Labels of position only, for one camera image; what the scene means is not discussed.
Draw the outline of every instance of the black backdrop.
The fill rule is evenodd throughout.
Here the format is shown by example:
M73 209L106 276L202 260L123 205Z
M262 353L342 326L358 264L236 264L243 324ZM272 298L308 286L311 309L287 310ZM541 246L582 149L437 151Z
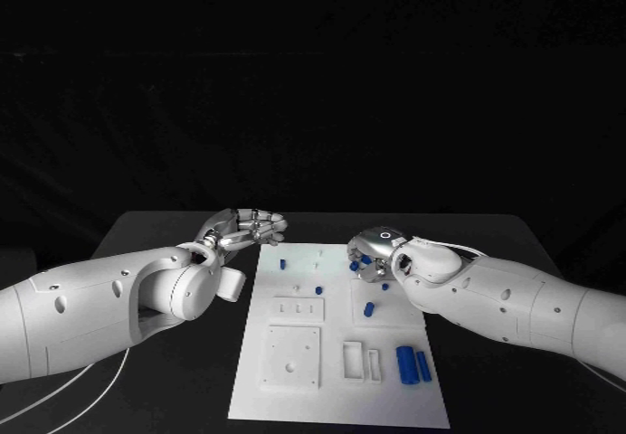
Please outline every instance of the black backdrop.
M624 17L3 4L0 243L47 268L127 210L512 213L566 277L624 290Z

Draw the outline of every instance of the white cable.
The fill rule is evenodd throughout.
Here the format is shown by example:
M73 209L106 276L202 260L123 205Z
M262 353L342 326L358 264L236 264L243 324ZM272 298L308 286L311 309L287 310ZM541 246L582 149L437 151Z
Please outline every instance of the white cable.
M425 238L420 238L420 237L414 237L414 239L419 240L420 242L426 242L427 244L437 244L440 246L455 247L456 249L462 249L462 250L472 252L475 255L488 256L479 250L474 249L472 247L459 246L458 244L449 244L448 242L426 240Z
M124 368L124 363L127 362L129 351L130 351L130 348L127 349L127 353L124 354L124 360L122 361L120 367L117 369L116 377L112 380L112 382L109 383L109 386L104 389L104 392L101 393L101 396L96 399L96 401L91 403L91 405L78 413L78 415L71 420L68 420L57 429L54 429L48 434L52 434L54 432L60 431L60 429L64 429L91 410L91 407L99 403L99 401L101 400L103 396L106 395L106 393L109 392L109 390L114 386L117 377L120 376L120 373L122 373L122 368Z
M75 378L73 378L73 380L64 384L64 386L54 392L51 393L48 396L45 396L38 402L35 402L34 404L31 404L25 409L22 409L21 411L18 411L18 413L13 413L8 418L3 418L0 420L0 425L6 422L9 422L12 419L16 419L28 410L34 409L42 402L47 402L77 380L78 377L88 371L88 368L93 366L94 364L91 364L75 376Z
M616 382L609 380L585 362L582 362L580 360L579 362L612 386L615 386L621 391L626 393L626 389L622 386L619 386Z

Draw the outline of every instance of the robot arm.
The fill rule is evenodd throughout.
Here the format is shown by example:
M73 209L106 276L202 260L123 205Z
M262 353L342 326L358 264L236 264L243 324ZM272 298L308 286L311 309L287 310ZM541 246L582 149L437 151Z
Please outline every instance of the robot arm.
M626 297L472 251L479 257L462 258L446 245L407 241L384 227L348 244L360 277L375 282L393 275L425 312L500 342L566 354L626 380Z
M238 300L237 250L277 245L280 214L224 210L194 242L64 265L0 290L0 384L99 362Z

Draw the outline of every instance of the dark table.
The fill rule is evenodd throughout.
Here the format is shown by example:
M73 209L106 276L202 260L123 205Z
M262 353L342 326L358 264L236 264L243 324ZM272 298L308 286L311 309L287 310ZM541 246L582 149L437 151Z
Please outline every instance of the dark table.
M101 258L191 241L214 212L127 212L94 253ZM523 220L511 215L286 213L289 242L347 243L365 228L468 245L559 275ZM116 386L62 433L440 432L227 418L254 284L259 246L230 263L249 276L237 304L215 298L205 315L130 350ZM619 432L626 395L569 357L482 338L426 315L452 432ZM48 432L91 404L112 381L123 353L96 364L75 384L0 432ZM12 383L0 392L0 419L75 375Z

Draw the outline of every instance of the blue cylinder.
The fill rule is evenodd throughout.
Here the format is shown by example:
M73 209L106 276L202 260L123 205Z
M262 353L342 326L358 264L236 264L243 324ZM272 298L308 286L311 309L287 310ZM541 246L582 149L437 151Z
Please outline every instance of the blue cylinder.
M423 351L417 352L417 362L420 363L422 378L426 382L430 382L432 378L430 378L427 356L425 355Z
M417 375L416 353L412 346L400 346L396 349L399 356L399 368L401 368L401 383L419 384L420 377Z
M370 316L373 316L373 312L374 312L374 303L368 301L368 304L365 305L365 311L362 312L362 314L370 318Z

